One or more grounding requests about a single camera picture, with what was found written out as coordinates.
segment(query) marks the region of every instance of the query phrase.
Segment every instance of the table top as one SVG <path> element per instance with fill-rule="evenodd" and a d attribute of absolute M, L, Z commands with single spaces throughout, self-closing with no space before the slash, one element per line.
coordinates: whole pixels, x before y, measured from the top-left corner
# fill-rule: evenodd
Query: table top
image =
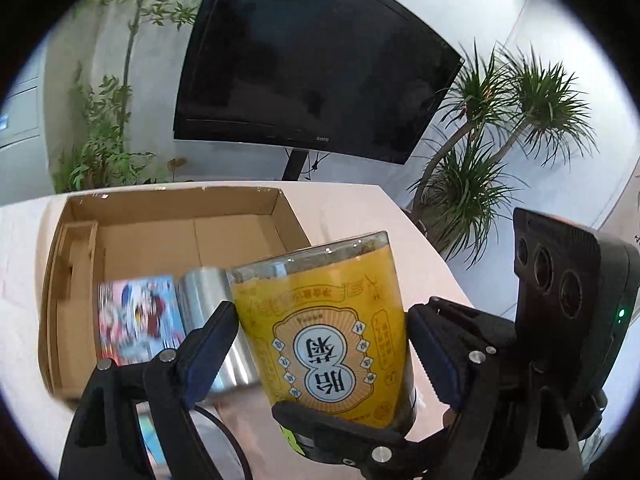
<path fill-rule="evenodd" d="M 197 186 L 265 186 L 281 188 L 309 241 L 324 244 L 385 230 L 396 263 L 402 304 L 425 303 L 439 296 L 470 305 L 446 263 L 406 215 L 378 187 L 321 182 L 206 182 L 165 184 Z M 157 189 L 158 186 L 137 186 Z M 0 208 L 0 386 L 40 459 L 52 472 L 60 468 L 72 411 L 49 396 L 38 368 L 38 316 L 42 280 L 64 196 L 44 197 Z M 417 420 L 407 436 L 420 440 L 442 428 L 446 406 L 438 401 L 412 349 Z M 357 479 L 345 466 L 312 462 L 293 452 L 260 386 L 231 394 L 216 404 L 218 413 L 242 446 L 255 479 L 295 476 L 309 480 Z"/>

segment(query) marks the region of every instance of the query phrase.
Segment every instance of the camera lens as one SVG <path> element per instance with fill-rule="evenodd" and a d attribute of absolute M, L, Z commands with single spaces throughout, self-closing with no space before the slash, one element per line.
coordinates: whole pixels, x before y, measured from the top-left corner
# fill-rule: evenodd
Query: camera lens
<path fill-rule="evenodd" d="M 529 251 L 527 250 L 527 243 L 526 241 L 524 241 L 524 238 L 518 240 L 517 255 L 518 261 L 523 265 L 527 265 L 527 260 L 529 259 Z"/>
<path fill-rule="evenodd" d="M 549 256 L 549 251 L 544 247 L 539 247 L 536 251 L 536 257 L 533 261 L 533 273 L 540 288 L 542 290 L 547 290 L 551 285 L 553 269 L 551 266 L 551 256 Z"/>
<path fill-rule="evenodd" d="M 568 270 L 560 281 L 560 307 L 568 317 L 575 317 L 582 304 L 580 280 L 573 271 Z"/>

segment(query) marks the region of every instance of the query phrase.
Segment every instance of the open cardboard box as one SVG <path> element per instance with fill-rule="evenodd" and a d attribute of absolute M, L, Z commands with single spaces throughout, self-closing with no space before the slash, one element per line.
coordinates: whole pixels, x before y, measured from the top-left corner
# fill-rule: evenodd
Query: open cardboard box
<path fill-rule="evenodd" d="M 96 286 L 309 247 L 279 189 L 110 191 L 67 199 L 44 279 L 38 360 L 59 399 L 79 399 L 100 358 Z"/>

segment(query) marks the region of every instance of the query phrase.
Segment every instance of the tv screen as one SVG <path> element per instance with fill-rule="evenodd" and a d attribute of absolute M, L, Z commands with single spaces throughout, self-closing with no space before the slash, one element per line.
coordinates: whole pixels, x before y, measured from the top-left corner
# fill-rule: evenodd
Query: tv screen
<path fill-rule="evenodd" d="M 174 137 L 404 164 L 461 65 L 395 0 L 203 0 Z"/>

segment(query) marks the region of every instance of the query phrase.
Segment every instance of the plant stem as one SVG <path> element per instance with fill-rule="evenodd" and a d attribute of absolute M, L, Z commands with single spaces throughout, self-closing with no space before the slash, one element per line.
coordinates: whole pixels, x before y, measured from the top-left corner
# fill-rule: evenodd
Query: plant stem
<path fill-rule="evenodd" d="M 420 184 L 415 189 L 414 202 L 412 203 L 411 213 L 414 221 L 417 221 L 420 218 L 421 213 L 421 204 L 420 200 L 422 199 L 422 194 L 424 192 L 424 188 L 427 186 L 431 175 L 438 167 L 440 161 L 444 158 L 449 150 L 453 149 L 453 147 L 458 143 L 462 137 L 468 134 L 474 127 L 476 126 L 475 121 L 467 121 L 462 126 L 460 126 L 452 136 L 447 139 L 447 141 L 440 147 L 440 149 L 431 157 L 431 160 L 427 163 L 427 166 L 424 168 L 424 173 L 420 179 Z"/>
<path fill-rule="evenodd" d="M 136 13 L 133 21 L 129 22 L 129 43 L 127 43 L 127 53 L 124 57 L 124 70 L 122 72 L 122 87 L 124 88 L 122 95 L 122 106 L 120 107 L 120 117 L 118 118 L 118 134 L 120 139 L 118 145 L 120 151 L 124 150 L 124 124 L 127 121 L 127 104 L 129 103 L 129 67 L 131 65 L 131 54 L 133 52 L 133 43 L 136 34 L 140 28 L 140 14 L 142 13 L 142 4 L 144 0 L 136 0 Z"/>
<path fill-rule="evenodd" d="M 529 121 L 522 119 L 520 123 L 514 128 L 511 132 L 511 135 L 507 139 L 496 153 L 494 153 L 490 158 L 488 163 L 495 164 L 496 162 L 500 162 L 502 158 L 507 154 L 507 152 L 511 149 L 511 147 L 515 144 L 518 137 L 524 132 L 526 127 L 529 125 Z"/>

